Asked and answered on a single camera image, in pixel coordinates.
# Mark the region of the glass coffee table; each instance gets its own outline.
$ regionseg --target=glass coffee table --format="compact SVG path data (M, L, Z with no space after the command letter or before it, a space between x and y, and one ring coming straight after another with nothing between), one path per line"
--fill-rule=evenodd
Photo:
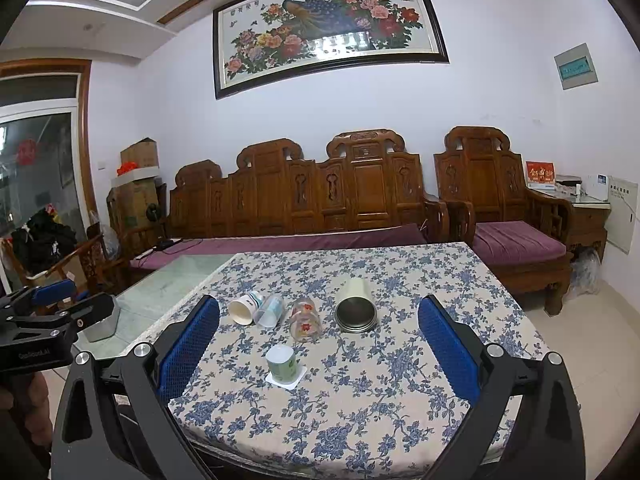
M117 297L120 319L111 337L90 342L82 332L74 344L96 359L119 355L135 338L155 323L233 254L184 255L146 276Z

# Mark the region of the screw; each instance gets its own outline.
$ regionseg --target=screw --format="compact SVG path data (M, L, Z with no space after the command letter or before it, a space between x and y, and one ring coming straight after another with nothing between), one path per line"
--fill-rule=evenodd
M562 356L556 352L549 352L549 362L553 365L561 365L562 364Z
M504 355L504 350L502 349L502 347L500 345L489 345L486 348L486 352L491 356L491 357L502 357Z
M133 353L138 357L144 357L151 352L151 345L149 343L140 343L133 349Z
M89 352L80 352L76 356L76 363L78 363L79 365L83 365L88 360L89 360Z

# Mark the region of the human hand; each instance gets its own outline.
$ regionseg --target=human hand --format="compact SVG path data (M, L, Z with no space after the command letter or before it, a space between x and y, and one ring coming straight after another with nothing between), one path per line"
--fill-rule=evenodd
M53 425L49 418L49 388L42 372L33 375L27 391L33 405L25 414L24 427L31 433L37 446L49 447L53 437ZM0 410L10 410L14 406L14 396L0 386Z

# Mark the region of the blue flower pattern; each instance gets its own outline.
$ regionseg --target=blue flower pattern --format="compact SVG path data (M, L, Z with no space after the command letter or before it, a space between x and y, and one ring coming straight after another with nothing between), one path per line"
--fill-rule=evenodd
M350 277L371 287L379 323L364 334L337 327L335 297ZM279 293L290 305L308 294L324 333L299 344L286 320L276 330L240 326L226 304L249 290ZM214 455L286 476L416 478L437 459L469 409L453 393L417 326L433 293L454 320L511 355L540 359L540 334L465 244L299 253L242 253L131 346L155 340L184 319L203 294L220 303L220 328L185 392L169 408L183 431ZM291 391L265 381L264 355L293 346L308 371ZM487 454L499 456L519 399L511 399Z

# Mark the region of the purple cushion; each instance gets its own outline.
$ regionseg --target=purple cushion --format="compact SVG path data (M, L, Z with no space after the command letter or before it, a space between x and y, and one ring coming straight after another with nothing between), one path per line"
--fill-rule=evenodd
M473 249L488 266L534 264L566 254L564 244L523 221L476 224Z
M156 270L183 254L236 254L249 252L285 253L327 249L367 249L422 245L426 241L416 224L385 229L311 235L204 238L185 240L167 250L131 260L135 269Z

